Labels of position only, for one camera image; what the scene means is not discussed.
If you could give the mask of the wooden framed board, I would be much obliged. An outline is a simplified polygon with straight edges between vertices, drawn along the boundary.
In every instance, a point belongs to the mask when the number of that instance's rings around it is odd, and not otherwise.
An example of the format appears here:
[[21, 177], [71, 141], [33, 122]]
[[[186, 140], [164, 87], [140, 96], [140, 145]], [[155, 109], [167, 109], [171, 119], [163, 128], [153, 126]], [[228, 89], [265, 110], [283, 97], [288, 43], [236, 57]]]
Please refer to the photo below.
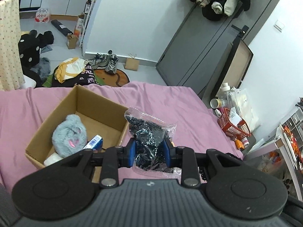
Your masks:
[[211, 79], [207, 91], [210, 98], [216, 97], [221, 91], [220, 87], [227, 83], [229, 86], [239, 88], [250, 66], [253, 53], [242, 40], [249, 27], [244, 25], [241, 29], [232, 25], [239, 31], [233, 42], [229, 43], [224, 51]]

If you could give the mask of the black item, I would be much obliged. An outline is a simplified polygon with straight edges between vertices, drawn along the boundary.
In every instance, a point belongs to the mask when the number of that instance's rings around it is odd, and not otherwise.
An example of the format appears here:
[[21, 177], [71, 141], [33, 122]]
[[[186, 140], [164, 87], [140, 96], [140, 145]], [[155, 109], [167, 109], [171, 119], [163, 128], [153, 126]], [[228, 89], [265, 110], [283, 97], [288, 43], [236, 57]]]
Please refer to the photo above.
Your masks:
[[177, 125], [167, 124], [152, 115], [129, 108], [125, 114], [129, 132], [136, 140], [133, 171], [144, 178], [181, 179], [180, 168], [169, 168], [164, 159], [164, 146], [161, 142], [172, 140]]

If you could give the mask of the red white plastic bag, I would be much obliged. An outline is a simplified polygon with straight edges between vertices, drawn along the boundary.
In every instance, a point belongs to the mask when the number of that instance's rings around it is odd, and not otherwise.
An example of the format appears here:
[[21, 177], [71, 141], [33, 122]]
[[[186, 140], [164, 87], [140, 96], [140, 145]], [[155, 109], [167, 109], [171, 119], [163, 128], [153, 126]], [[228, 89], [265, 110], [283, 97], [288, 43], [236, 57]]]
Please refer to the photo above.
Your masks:
[[48, 23], [50, 21], [50, 10], [48, 8], [39, 8], [35, 14], [35, 21], [37, 23]]

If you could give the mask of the orange bottle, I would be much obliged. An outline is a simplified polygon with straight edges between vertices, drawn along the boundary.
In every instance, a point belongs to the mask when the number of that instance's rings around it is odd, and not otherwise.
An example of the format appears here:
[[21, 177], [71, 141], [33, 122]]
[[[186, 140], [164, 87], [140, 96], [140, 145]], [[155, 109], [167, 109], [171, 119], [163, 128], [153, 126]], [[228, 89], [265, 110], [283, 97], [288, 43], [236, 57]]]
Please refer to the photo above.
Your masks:
[[243, 143], [242, 143], [242, 141], [241, 140], [238, 140], [238, 139], [235, 139], [235, 145], [236, 145], [236, 148], [238, 149], [238, 150], [244, 150], [245, 149], [245, 147], [244, 147], [244, 145], [243, 145]]

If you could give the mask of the brown cardboard box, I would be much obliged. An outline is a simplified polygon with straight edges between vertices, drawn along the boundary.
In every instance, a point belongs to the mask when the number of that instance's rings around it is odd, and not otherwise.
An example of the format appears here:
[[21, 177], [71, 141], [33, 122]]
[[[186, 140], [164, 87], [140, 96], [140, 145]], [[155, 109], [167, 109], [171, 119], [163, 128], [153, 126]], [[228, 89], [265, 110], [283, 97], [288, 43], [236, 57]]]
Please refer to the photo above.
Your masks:
[[37, 168], [53, 153], [51, 137], [55, 128], [67, 115], [80, 117], [91, 140], [95, 135], [103, 138], [103, 148], [122, 145], [128, 123], [124, 118], [127, 110], [121, 96], [122, 88], [90, 85], [76, 86], [43, 121], [26, 148], [25, 156]]

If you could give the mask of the blue tissue pack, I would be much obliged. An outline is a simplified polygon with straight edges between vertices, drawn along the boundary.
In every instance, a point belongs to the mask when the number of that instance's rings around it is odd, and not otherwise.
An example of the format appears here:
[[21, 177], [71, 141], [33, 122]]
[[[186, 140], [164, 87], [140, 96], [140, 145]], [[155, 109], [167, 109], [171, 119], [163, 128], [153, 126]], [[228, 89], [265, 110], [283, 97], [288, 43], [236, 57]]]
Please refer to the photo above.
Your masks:
[[94, 151], [100, 151], [103, 146], [103, 138], [100, 135], [95, 135], [88, 143], [83, 147], [84, 149], [92, 149]]

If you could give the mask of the grey sneaker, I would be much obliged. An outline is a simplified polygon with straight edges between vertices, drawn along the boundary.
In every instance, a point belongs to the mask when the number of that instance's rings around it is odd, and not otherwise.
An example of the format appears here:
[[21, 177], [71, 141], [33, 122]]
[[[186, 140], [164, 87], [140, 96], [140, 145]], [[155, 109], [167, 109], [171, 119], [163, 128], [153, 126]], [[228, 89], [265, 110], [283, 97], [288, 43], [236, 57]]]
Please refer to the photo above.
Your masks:
[[105, 72], [112, 75], [116, 74], [118, 60], [119, 59], [115, 54], [110, 54], [107, 57], [107, 66], [105, 68]]
[[93, 70], [104, 69], [108, 64], [107, 55], [97, 53], [93, 58], [88, 59], [87, 63], [92, 67]]

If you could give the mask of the white paper cup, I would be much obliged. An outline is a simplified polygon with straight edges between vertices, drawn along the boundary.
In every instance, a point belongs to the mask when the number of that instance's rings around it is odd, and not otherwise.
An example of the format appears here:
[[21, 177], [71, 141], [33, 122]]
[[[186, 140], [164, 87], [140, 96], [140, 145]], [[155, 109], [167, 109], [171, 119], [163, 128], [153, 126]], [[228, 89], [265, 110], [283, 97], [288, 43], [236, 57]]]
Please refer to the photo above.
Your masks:
[[221, 99], [213, 98], [209, 102], [209, 105], [211, 106], [212, 109], [218, 109], [218, 108], [223, 107], [223, 102]]

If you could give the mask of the grey fluffy plush toy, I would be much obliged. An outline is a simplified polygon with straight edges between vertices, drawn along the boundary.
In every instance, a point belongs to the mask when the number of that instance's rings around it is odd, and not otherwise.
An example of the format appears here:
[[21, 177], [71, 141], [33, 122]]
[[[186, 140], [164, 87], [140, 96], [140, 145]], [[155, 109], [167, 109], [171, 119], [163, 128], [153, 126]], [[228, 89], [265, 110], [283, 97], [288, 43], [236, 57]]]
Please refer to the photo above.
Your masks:
[[76, 114], [69, 114], [53, 132], [52, 144], [62, 158], [79, 152], [87, 144], [86, 128]]

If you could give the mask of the white sock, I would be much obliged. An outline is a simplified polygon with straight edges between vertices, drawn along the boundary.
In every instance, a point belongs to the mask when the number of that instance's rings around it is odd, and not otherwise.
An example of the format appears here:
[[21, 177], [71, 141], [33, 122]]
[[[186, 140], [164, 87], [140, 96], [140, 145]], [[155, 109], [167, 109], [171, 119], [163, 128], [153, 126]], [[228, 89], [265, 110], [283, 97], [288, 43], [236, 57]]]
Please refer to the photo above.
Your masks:
[[62, 159], [63, 157], [61, 157], [58, 153], [54, 152], [44, 161], [44, 166], [50, 166]]

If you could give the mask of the grey sneaker left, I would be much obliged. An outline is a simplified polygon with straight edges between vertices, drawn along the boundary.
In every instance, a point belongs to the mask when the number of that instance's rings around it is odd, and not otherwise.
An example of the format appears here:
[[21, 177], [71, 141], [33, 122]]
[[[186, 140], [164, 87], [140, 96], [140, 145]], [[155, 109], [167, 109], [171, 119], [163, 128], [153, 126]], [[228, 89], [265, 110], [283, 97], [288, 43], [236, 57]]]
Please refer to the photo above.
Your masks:
[[92, 67], [93, 70], [104, 69], [108, 64], [107, 55], [97, 53], [93, 58], [88, 59], [87, 63]]

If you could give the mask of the yellow white cloth bag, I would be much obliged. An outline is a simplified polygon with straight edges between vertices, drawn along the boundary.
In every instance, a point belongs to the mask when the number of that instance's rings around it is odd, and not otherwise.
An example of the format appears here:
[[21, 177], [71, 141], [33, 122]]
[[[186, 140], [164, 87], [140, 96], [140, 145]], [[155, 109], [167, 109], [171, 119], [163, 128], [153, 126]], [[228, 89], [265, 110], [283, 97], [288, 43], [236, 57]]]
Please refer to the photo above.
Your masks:
[[54, 79], [63, 83], [68, 79], [77, 77], [85, 70], [87, 61], [81, 58], [69, 58], [58, 65], [54, 71]]

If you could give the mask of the pink bed sheet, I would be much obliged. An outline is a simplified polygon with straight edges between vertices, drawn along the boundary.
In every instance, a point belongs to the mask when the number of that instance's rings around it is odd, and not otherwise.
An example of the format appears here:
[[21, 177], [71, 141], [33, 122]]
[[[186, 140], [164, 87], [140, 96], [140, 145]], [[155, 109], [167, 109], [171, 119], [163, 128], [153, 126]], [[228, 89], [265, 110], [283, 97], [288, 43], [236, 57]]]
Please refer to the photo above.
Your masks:
[[[88, 89], [175, 124], [175, 145], [200, 153], [213, 148], [243, 157], [220, 129], [217, 117], [190, 88], [130, 82], [120, 88], [91, 84]], [[1, 184], [8, 191], [35, 171], [35, 166], [25, 156], [26, 147], [42, 122], [69, 92], [69, 88], [28, 88], [1, 93]]]

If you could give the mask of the brown paper bag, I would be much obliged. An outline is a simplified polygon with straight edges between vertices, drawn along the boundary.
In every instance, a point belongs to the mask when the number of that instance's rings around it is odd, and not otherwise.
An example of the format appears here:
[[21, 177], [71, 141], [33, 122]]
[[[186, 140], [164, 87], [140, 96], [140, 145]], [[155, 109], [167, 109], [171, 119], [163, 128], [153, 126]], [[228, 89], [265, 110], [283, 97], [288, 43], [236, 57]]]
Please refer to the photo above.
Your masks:
[[138, 71], [140, 61], [136, 59], [137, 55], [129, 54], [129, 57], [126, 59], [124, 69], [131, 71]]

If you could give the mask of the dark grey door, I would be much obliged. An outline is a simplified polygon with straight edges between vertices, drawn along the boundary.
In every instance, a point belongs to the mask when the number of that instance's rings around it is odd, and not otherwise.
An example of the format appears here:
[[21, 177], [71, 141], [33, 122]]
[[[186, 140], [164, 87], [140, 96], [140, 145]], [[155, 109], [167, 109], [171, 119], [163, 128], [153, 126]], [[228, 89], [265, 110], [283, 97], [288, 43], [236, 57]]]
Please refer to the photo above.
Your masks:
[[157, 63], [157, 70], [169, 86], [186, 86], [203, 92], [227, 46], [248, 27], [243, 36], [249, 45], [279, 0], [251, 0], [248, 11], [238, 6], [231, 17], [212, 22], [195, 6], [184, 19]]

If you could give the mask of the red plastic basket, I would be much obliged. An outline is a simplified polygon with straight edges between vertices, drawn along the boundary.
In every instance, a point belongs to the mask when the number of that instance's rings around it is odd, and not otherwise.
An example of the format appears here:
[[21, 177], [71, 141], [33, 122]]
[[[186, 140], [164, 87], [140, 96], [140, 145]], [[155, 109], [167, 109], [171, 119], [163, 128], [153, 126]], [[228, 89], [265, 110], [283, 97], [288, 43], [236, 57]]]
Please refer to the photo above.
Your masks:
[[234, 125], [229, 118], [230, 109], [224, 107], [222, 115], [217, 120], [220, 128], [228, 137], [236, 137], [241, 140], [251, 136], [250, 129], [247, 123], [242, 119], [237, 125]]

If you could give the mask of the cream dotted tablecloth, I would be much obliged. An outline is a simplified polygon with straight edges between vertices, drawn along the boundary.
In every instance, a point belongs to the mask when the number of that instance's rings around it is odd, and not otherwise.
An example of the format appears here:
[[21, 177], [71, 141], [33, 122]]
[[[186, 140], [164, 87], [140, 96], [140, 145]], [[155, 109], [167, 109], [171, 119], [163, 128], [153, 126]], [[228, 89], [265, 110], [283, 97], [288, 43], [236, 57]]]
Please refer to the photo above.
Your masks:
[[21, 37], [19, 0], [1, 0], [1, 91], [16, 90], [25, 83], [18, 43]]

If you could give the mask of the clear plastic bottle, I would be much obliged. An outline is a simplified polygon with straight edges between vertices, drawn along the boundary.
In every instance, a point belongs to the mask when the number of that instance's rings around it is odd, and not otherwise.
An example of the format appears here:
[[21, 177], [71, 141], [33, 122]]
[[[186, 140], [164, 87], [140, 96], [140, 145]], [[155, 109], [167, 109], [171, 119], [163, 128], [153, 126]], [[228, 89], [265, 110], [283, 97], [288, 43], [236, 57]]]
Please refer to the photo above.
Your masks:
[[226, 108], [232, 108], [232, 89], [227, 82], [223, 83], [219, 89], [218, 97], [222, 101], [222, 106]]

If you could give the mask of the small cardboard box on floor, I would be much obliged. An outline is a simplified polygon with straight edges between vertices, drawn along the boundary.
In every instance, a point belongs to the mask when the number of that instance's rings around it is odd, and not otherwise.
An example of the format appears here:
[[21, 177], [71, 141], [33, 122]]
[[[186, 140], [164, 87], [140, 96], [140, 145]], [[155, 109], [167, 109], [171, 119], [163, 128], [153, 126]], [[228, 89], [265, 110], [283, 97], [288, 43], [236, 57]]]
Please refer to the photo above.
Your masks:
[[74, 34], [67, 35], [67, 48], [68, 49], [75, 49], [77, 45], [78, 37]]

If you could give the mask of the grey sneaker right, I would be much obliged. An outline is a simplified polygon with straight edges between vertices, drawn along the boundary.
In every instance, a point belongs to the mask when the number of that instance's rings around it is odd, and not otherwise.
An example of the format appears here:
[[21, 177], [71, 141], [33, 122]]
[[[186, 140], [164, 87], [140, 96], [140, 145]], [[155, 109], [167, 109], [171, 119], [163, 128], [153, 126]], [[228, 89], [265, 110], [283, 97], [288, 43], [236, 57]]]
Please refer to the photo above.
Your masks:
[[107, 57], [107, 66], [105, 68], [105, 72], [112, 75], [116, 74], [118, 60], [119, 59], [115, 54], [110, 54]]

